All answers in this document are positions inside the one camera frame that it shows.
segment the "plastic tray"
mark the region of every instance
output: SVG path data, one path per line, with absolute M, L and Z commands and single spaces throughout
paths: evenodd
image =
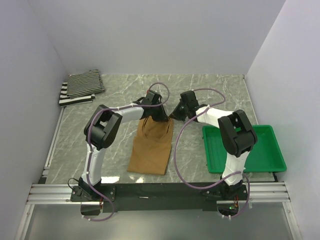
M 254 125 L 258 142 L 245 162 L 247 173 L 284 172 L 286 163 L 280 151 L 275 133 L 270 125 Z M 202 128 L 207 166 L 210 173 L 221 174 L 225 170 L 227 151 L 222 142 L 219 128 Z

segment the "floor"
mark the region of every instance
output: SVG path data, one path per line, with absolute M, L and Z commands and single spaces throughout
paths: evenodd
M 117 107 L 130 104 L 145 96 L 152 83 L 163 82 L 170 89 L 170 99 L 164 105 L 169 115 L 180 99 L 180 93 L 204 87 L 215 88 L 226 96 L 226 102 L 216 106 L 221 110 L 242 109 L 253 125 L 257 124 L 253 105 L 243 75 L 213 74 L 121 74 L 103 75 L 106 92 L 97 94 L 93 103 L 68 106 L 64 110 L 61 128 L 50 162 L 46 184 L 66 184 L 69 178 L 79 178 L 84 170 L 87 147 L 83 129 L 98 105 Z M 166 90 L 155 87 L 165 98 Z M 200 104 L 219 102 L 221 97 L 212 91 L 196 92 Z M 136 135 L 138 121 L 120 126 L 114 143 L 107 149 L 102 166 L 103 183 L 176 183 L 180 182 L 173 165 L 171 151 L 166 174 L 143 175 L 127 172 L 127 167 Z M 174 120 L 172 148 L 183 122 Z M 183 132 L 177 151 L 177 163 L 181 174 L 188 182 L 215 182 L 220 174 L 208 172 L 202 123 L 191 123 Z M 272 173 L 249 173 L 251 181 L 274 181 Z

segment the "marble table surface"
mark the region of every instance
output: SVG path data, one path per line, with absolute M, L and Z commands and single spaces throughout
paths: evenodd
M 253 125 L 257 124 L 255 112 L 250 100 L 243 75 L 213 74 L 110 74 L 102 75 L 106 91 L 96 95 L 92 103 L 67 106 L 64 110 L 60 131 L 57 135 L 46 184 L 66 184 L 69 178 L 78 179 L 85 167 L 87 147 L 84 127 L 98 105 L 117 107 L 130 104 L 145 96 L 152 83 L 163 82 L 170 89 L 170 99 L 164 105 L 169 115 L 180 99 L 180 93 L 204 87 L 215 88 L 223 92 L 226 102 L 216 106 L 221 110 L 242 109 Z M 154 86 L 165 98 L 166 90 Z M 196 92 L 200 104 L 219 102 L 221 97 L 212 91 Z M 102 166 L 103 183 L 179 183 L 173 164 L 173 148 L 182 121 L 174 120 L 172 151 L 166 174 L 146 175 L 127 172 L 133 139 L 137 132 L 138 120 L 120 125 L 114 143 L 107 149 Z M 182 176 L 188 182 L 216 182 L 220 174 L 208 172 L 204 140 L 203 123 L 192 122 L 182 133 L 177 147 L 177 164 Z M 272 173 L 249 173 L 251 181 L 274 181 Z

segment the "brown t-shirt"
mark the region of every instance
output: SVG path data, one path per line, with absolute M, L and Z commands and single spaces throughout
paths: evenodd
M 128 172 L 165 175 L 171 151 L 174 121 L 153 121 L 151 117 L 139 121 L 128 166 Z

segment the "white wall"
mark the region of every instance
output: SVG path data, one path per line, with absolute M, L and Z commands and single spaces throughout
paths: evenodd
M 26 0 L 0 0 L 0 239 L 14 239 L 45 165 L 66 71 Z
M 320 237 L 320 1 L 286 0 L 247 74 L 260 124 L 275 130 L 304 239 Z
M 246 74 L 285 0 L 29 0 L 66 70 Z

